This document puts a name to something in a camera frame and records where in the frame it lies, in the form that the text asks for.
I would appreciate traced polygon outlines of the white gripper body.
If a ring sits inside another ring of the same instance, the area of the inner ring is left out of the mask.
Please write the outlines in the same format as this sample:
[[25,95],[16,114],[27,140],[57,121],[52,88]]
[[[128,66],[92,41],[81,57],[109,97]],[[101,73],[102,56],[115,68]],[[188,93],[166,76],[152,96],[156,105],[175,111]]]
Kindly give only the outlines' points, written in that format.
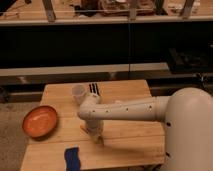
[[86,131],[94,142],[102,140],[102,132],[104,123],[102,120],[87,120],[85,122]]

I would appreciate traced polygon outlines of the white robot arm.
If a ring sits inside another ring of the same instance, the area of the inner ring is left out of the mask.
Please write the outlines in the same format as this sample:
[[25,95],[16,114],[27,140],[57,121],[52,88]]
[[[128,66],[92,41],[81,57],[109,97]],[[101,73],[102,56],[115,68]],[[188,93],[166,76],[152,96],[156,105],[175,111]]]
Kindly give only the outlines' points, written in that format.
[[155,96],[101,104],[92,93],[78,116],[88,131],[102,120],[159,121],[165,124],[164,163],[159,171],[213,170],[213,96],[198,88],[183,88],[171,96]]

